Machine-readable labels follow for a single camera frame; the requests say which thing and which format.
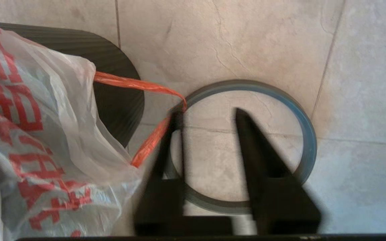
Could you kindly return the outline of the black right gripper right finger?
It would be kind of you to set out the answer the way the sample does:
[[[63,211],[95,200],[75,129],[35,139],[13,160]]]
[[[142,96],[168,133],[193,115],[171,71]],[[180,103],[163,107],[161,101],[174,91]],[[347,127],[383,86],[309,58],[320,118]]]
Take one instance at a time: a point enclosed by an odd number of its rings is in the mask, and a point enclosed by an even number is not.
[[[235,123],[248,189],[249,207],[259,235],[315,234],[321,212],[294,177],[253,118],[240,108]]]

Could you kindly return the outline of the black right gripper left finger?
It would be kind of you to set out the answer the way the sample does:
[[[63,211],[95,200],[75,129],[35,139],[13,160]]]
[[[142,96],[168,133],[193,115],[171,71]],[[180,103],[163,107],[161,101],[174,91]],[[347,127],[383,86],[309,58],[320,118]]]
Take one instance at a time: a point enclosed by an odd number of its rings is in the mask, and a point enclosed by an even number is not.
[[[173,112],[134,214],[136,235],[179,235],[183,225],[184,177],[164,179],[173,132],[183,130],[183,113]]]

